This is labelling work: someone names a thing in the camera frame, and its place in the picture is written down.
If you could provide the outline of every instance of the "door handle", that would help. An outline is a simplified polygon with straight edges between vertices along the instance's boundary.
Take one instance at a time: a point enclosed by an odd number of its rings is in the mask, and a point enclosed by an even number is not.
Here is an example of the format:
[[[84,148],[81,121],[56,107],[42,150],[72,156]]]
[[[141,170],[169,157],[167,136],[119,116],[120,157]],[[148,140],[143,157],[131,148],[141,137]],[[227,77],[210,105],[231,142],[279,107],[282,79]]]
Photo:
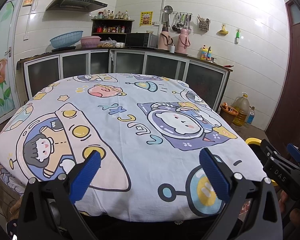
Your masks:
[[[11,57],[11,47],[5,52],[5,54],[9,53],[9,57]]]

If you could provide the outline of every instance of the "glass cabinet door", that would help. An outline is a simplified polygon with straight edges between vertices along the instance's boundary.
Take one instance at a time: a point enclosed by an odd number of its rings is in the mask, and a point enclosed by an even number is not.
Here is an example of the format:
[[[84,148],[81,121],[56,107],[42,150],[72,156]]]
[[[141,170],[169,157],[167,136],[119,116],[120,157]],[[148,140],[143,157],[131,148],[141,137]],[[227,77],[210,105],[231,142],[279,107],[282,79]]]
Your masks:
[[[29,99],[38,93],[41,89],[58,81],[59,78],[59,56],[51,59],[44,59],[26,65],[25,71],[28,72],[29,81],[27,90]]]
[[[182,80],[185,66],[184,61],[148,55],[145,74]]]
[[[186,83],[208,106],[213,108],[219,93],[223,75],[221,72],[190,63]]]
[[[142,74],[144,54],[116,52],[115,73]]]
[[[88,53],[62,55],[63,78],[88,74]]]
[[[90,74],[109,72],[109,52],[91,52]]]

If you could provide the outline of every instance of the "cartoon print sheet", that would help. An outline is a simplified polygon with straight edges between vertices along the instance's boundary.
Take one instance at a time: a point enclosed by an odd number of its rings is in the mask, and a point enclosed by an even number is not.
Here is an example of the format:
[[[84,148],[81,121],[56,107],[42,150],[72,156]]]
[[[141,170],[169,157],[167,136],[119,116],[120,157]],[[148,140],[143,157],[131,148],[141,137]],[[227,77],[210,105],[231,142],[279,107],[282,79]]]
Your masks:
[[[0,134],[0,177],[22,194],[93,150],[101,167],[79,211],[128,221],[180,221],[221,211],[199,165],[203,147],[247,179],[265,177],[252,150],[179,80],[139,74],[66,78],[39,91]]]

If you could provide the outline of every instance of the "countertop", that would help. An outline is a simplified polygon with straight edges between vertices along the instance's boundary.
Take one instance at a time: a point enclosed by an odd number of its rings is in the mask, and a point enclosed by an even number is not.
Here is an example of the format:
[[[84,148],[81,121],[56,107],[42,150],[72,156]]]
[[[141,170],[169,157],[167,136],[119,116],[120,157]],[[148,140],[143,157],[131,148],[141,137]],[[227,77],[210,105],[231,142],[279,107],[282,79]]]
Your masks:
[[[61,51],[55,51],[55,52],[46,52],[46,53],[43,53],[43,54],[40,54],[40,55],[35,55],[33,57],[20,59],[17,62],[17,70],[23,67],[24,62],[29,61],[29,60],[39,59],[39,58],[42,58],[42,57],[53,56],[53,55],[56,55],[56,54],[69,53],[69,52],[74,52],[74,51],[82,51],[82,50],[110,50],[110,49],[115,49],[115,50],[131,49],[131,50],[159,52],[159,53],[163,53],[163,54],[173,54],[175,56],[188,58],[189,60],[193,60],[193,61],[196,61],[196,62],[199,62],[199,63],[205,63],[205,64],[211,65],[213,67],[220,67],[220,68],[225,69],[225,70],[230,71],[230,72],[233,71],[231,68],[227,68],[227,67],[218,65],[216,63],[209,62],[209,61],[204,61],[204,60],[198,59],[196,57],[193,57],[191,55],[186,55],[186,54],[182,54],[182,53],[170,53],[168,50],[155,49],[155,48],[91,48],[91,49],[69,49],[69,50],[63,50],[63,51],[61,50]]]

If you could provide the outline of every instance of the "white tiled wall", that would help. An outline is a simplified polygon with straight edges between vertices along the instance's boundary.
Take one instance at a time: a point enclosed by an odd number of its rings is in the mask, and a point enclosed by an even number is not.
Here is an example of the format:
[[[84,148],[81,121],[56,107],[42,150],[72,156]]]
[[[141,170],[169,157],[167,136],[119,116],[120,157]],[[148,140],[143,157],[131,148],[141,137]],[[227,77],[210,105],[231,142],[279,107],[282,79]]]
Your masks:
[[[162,0],[117,0],[116,11],[128,10],[136,20],[132,31],[145,32],[158,27],[139,27],[141,11],[153,11],[159,21]],[[165,0],[174,11],[191,12],[192,33],[188,53],[198,57],[203,45],[212,47],[220,65],[234,65],[226,87],[224,101],[232,103],[241,92],[247,92],[256,108],[253,125],[265,129],[274,113],[284,84],[288,53],[289,28],[284,0]],[[208,32],[198,28],[196,16],[211,20]],[[217,32],[226,24],[229,34]],[[234,44],[240,29],[239,44]],[[177,41],[177,34],[170,30]]]
[[[45,11],[52,0],[34,0],[32,7],[21,7],[14,43],[14,62],[26,57],[51,51],[50,39],[63,33],[80,30],[82,36],[90,36],[92,21],[98,11],[91,13],[75,11]],[[114,10],[117,0],[97,0],[108,4],[106,10]],[[24,41],[28,16],[30,14],[27,32],[29,39]],[[26,100],[23,74],[16,74],[17,90],[21,104]]]

